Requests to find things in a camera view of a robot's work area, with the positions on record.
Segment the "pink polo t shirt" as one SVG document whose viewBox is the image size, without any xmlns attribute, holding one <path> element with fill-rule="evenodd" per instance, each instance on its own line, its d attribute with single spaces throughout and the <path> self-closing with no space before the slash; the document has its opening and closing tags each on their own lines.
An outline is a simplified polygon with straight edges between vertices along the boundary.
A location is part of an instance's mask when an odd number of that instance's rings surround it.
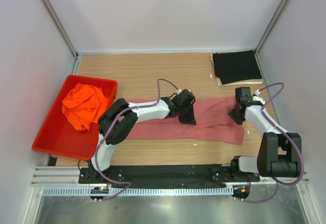
<svg viewBox="0 0 326 224">
<path fill-rule="evenodd" d="M 229 116 L 234 106 L 234 96 L 197 99 L 196 125 L 182 124 L 178 118 L 154 119 L 137 123 L 127 138 L 197 139 L 241 145 L 245 131 Z"/>
</svg>

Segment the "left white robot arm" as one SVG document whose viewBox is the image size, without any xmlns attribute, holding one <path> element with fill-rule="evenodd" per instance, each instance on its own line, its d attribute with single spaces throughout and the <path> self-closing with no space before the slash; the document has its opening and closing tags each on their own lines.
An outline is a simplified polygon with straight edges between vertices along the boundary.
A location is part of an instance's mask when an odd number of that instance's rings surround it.
<svg viewBox="0 0 326 224">
<path fill-rule="evenodd" d="M 150 102 L 132 103 L 118 99 L 98 119 L 98 144 L 89 163 L 90 176 L 97 179 L 110 167 L 116 145 L 127 138 L 137 123 L 177 117 L 182 124 L 196 125 L 195 101 L 195 96 L 187 89 Z"/>
</svg>

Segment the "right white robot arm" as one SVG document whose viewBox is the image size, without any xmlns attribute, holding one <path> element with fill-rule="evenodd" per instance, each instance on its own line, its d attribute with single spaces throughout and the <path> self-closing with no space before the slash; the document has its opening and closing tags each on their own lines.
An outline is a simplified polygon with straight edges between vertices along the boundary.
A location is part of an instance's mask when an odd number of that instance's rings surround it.
<svg viewBox="0 0 326 224">
<path fill-rule="evenodd" d="M 231 160 L 232 172 L 259 174 L 274 180 L 295 178 L 296 184 L 304 174 L 301 136 L 281 127 L 268 114 L 266 102 L 259 95 L 259 90 L 252 94 L 249 87 L 235 89 L 235 107 L 229 116 L 238 125 L 251 123 L 261 136 L 261 144 L 257 156 L 235 156 Z"/>
</svg>

